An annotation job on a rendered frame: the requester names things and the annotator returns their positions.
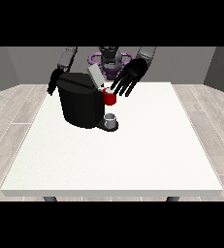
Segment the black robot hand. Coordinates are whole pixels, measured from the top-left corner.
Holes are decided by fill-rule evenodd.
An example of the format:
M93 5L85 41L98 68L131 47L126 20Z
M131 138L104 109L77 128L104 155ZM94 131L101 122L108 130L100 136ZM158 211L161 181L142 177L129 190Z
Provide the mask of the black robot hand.
M54 92L57 82L59 81L60 76L64 73L64 71L61 68L55 69L50 76L49 83L48 83L48 93L49 95L52 95Z
M133 59L125 65L122 72L114 80L111 90L113 94L128 97L147 71L147 63L144 59Z

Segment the black coffee machine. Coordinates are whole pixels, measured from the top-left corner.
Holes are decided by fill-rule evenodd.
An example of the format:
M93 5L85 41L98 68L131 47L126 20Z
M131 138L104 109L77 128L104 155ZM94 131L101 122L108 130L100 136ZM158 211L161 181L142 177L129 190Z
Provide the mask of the black coffee machine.
M84 129L100 128L107 132L118 129L117 121L107 127L104 93L95 87L89 74L63 73L57 87L67 122Z

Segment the pale grey machine lid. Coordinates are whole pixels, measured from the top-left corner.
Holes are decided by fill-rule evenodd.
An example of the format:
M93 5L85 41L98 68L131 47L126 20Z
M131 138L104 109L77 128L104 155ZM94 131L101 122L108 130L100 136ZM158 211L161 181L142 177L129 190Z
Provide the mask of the pale grey machine lid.
M101 73L97 64L89 66L87 68L87 72L91 76L93 83L97 88L100 88L105 83L103 74Z

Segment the small grey cup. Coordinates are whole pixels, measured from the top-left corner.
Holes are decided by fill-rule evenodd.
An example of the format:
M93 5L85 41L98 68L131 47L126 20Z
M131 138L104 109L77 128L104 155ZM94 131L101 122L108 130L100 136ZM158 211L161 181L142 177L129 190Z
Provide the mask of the small grey cup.
M112 129L116 125L116 117L113 113L107 113L104 116L105 119L105 127L108 129Z

